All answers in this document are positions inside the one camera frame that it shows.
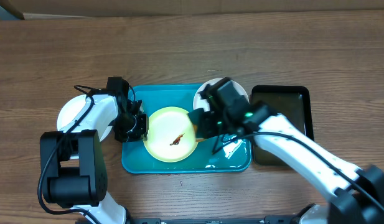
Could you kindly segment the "green and yellow sponge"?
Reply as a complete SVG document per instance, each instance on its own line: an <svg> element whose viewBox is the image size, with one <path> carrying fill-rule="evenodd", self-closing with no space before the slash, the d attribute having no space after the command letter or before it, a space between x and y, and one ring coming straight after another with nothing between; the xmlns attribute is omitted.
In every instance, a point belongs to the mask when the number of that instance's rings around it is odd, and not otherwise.
<svg viewBox="0 0 384 224"><path fill-rule="evenodd" d="M201 142L205 140L206 127L205 127L204 113L205 111L203 108L199 108L187 113L187 116L189 117L190 122L192 123L197 142Z"/></svg>

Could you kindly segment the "black water tray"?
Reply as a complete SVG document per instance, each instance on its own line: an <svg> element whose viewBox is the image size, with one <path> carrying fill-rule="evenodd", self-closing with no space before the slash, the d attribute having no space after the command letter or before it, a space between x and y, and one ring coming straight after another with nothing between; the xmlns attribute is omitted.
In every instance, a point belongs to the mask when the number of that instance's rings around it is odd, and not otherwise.
<svg viewBox="0 0 384 224"><path fill-rule="evenodd" d="M304 86L257 85L250 103L263 101L287 119L308 138L314 139L309 90Z"/></svg>

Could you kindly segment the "yellow plate with sauce stain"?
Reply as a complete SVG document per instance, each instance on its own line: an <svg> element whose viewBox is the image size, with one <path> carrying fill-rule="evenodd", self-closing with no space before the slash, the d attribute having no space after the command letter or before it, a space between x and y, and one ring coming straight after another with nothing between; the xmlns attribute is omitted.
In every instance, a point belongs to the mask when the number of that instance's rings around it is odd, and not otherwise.
<svg viewBox="0 0 384 224"><path fill-rule="evenodd" d="M188 111L165 107L149 117L148 139L144 146L148 153L162 162L178 162L190 156L198 145Z"/></svg>

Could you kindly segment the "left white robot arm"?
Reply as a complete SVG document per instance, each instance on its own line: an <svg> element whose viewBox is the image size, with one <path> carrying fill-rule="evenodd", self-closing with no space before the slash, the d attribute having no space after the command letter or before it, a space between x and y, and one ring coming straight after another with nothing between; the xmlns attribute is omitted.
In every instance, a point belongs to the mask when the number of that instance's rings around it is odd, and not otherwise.
<svg viewBox="0 0 384 224"><path fill-rule="evenodd" d="M52 215L80 213L90 223L132 223L127 209L108 192L100 139L108 127L121 143L148 138L148 116L122 77L109 77L106 88L77 85L85 105L66 126L40 137L41 174L37 198Z"/></svg>

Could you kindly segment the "white plate with dark stain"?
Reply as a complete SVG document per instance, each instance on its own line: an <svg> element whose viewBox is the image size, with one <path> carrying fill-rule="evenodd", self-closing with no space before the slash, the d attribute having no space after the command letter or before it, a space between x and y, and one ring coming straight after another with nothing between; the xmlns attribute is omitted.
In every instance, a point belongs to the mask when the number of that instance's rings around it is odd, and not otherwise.
<svg viewBox="0 0 384 224"><path fill-rule="evenodd" d="M194 99L193 99L193 109L196 110L196 109L199 109L199 108L203 108L204 111L209 111L210 110L210 107L209 107L209 104L208 104L208 101L205 100L205 99L202 99L201 95L200 95L200 92L203 91L205 89L205 87L207 85L214 85L216 84L216 82L219 82L222 78L214 78L214 79L211 79L205 83L203 83L198 89L197 89L197 92L194 96ZM235 82L234 80L232 80L232 83L233 83L233 86L235 87L236 91L240 94L240 95L243 95L247 100L249 100L249 97L248 97L248 94L247 92L245 91L245 89L237 82Z"/></svg>

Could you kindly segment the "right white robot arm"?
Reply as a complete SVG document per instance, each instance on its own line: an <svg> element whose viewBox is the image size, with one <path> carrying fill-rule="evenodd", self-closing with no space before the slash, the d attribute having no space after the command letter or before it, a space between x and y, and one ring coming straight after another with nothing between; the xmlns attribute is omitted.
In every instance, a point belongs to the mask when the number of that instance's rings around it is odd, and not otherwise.
<svg viewBox="0 0 384 224"><path fill-rule="evenodd" d="M361 169L325 150L268 104L249 102L225 77L199 91L208 111L189 114L197 136L249 139L303 176L327 201L308 205L291 223L384 223L384 172Z"/></svg>

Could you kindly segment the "white plate with orange stain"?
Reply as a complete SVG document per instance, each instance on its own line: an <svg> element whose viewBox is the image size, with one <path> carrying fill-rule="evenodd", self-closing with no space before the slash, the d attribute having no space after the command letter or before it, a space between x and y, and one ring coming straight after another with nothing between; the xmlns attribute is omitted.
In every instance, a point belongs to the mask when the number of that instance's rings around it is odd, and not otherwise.
<svg viewBox="0 0 384 224"><path fill-rule="evenodd" d="M118 106L114 96L107 94L93 95L94 105L82 122L72 131L79 133L85 129L98 131L100 141L110 133L110 123L118 116ZM86 95L76 96L60 110L57 118L57 129L66 132L91 105Z"/></svg>

